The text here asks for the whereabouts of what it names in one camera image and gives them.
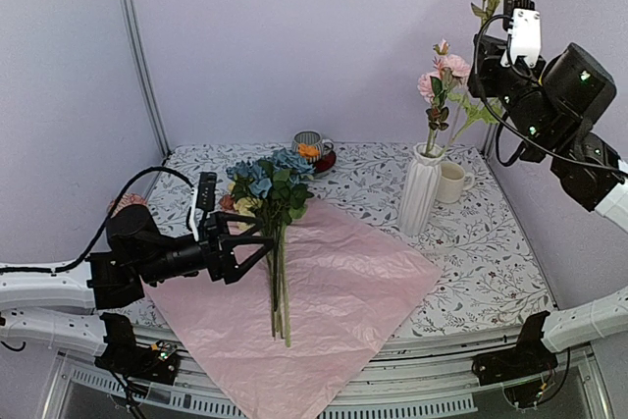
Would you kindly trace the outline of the artificial flower bouquet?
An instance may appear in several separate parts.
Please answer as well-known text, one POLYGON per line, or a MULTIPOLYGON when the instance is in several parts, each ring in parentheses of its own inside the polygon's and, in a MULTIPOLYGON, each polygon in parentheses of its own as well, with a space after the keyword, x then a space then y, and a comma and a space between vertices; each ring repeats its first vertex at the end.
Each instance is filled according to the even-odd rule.
POLYGON ((260 235, 274 248, 266 255, 272 304, 272 336, 291 346, 286 260, 287 229, 307 211, 313 197, 313 166, 299 153, 280 148, 256 160, 241 160, 226 170, 233 210, 261 220, 260 235))

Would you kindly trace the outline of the pink rose flower stem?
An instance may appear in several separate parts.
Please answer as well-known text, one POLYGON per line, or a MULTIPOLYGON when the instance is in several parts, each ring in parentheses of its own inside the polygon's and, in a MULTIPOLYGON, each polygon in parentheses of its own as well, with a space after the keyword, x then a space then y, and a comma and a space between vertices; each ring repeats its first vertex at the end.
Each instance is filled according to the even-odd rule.
POLYGON ((428 137, 423 155, 429 158, 442 154, 436 147, 438 135, 449 128, 450 109, 447 102, 456 102, 450 96, 466 84, 471 72, 467 61, 450 51, 446 39, 436 43, 433 50, 433 69, 421 75, 417 83, 420 95, 428 103, 428 137))

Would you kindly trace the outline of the purple pink wrapping paper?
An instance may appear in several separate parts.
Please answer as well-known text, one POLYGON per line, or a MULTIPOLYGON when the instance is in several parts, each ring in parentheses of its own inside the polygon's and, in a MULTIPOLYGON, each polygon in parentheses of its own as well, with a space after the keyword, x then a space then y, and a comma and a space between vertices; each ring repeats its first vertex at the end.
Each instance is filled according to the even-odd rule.
POLYGON ((272 337, 266 267, 227 285, 176 278, 148 290, 211 381, 249 418, 313 418, 435 287, 419 251, 329 203, 288 228, 290 343, 272 337))

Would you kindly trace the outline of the yellow poppy flower stem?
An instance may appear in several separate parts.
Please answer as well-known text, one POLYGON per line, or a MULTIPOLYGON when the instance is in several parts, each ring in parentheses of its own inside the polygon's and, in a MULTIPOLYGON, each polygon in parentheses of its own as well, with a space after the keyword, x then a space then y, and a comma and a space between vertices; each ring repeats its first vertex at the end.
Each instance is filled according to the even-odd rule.
POLYGON ((489 111, 487 106, 481 101, 473 101, 467 92, 452 92, 448 102, 454 105, 454 114, 451 131, 445 142, 445 149, 441 152, 444 155, 451 146, 473 125, 484 123, 485 125, 496 125, 497 119, 489 111))

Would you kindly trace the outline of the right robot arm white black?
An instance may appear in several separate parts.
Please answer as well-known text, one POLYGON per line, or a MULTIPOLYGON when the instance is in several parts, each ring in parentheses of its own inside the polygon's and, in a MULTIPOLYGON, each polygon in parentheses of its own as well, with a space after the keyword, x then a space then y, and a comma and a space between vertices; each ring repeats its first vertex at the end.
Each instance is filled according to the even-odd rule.
MULTIPOLYGON (((613 76, 617 96, 594 131, 621 157, 627 155, 627 46, 596 32, 543 35, 551 59, 575 42, 613 76)), ((561 308, 575 307, 627 285, 627 235, 609 220, 584 210, 561 188, 550 163, 490 161, 561 308)))

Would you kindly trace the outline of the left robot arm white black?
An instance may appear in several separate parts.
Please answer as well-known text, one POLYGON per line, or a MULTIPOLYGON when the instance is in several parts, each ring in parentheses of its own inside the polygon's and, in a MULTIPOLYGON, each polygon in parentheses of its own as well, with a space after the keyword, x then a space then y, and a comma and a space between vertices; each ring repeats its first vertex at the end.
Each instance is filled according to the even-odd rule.
POLYGON ((145 366, 130 320, 118 314, 144 297, 147 286, 206 272, 213 282, 239 281, 274 247, 261 222, 215 212, 185 236, 165 236, 148 208, 133 204, 106 224, 109 249, 76 266, 1 270, 1 338, 104 355, 126 374, 145 366))

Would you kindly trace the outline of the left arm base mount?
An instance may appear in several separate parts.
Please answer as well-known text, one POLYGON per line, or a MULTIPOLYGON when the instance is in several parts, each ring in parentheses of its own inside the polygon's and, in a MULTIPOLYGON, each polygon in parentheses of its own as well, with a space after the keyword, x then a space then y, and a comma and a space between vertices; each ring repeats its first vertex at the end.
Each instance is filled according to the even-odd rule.
POLYGON ((161 347, 132 343, 108 343, 102 355, 94 360, 102 370, 123 377, 172 386, 178 375, 181 357, 161 347))

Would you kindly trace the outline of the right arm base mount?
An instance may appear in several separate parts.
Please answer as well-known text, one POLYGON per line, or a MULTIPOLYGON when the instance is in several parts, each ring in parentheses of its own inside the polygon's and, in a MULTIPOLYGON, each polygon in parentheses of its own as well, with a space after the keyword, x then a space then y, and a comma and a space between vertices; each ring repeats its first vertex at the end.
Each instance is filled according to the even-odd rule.
POLYGON ((523 410, 544 402, 557 366, 556 355, 541 343, 517 344, 474 356, 471 372, 481 386, 502 385, 506 401, 523 410))

